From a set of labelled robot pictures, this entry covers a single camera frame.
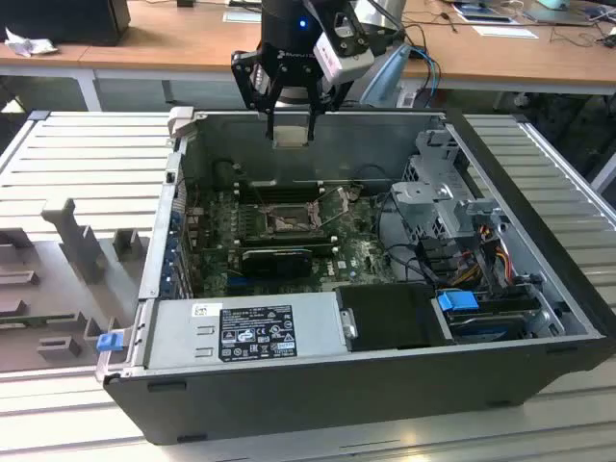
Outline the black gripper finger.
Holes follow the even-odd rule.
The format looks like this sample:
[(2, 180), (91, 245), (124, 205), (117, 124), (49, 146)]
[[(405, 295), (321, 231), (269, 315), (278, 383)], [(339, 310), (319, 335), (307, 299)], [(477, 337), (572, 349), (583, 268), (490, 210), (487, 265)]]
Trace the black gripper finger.
[(334, 85), (328, 92), (323, 93), (319, 79), (310, 77), (307, 80), (306, 91), (309, 102), (308, 141), (312, 141), (315, 137), (317, 118), (327, 112), (337, 112), (344, 103), (352, 85), (353, 81)]
[(245, 106), (267, 117), (266, 138), (273, 140), (274, 109), (279, 98), (276, 49), (262, 45), (253, 52), (232, 54), (231, 70)]

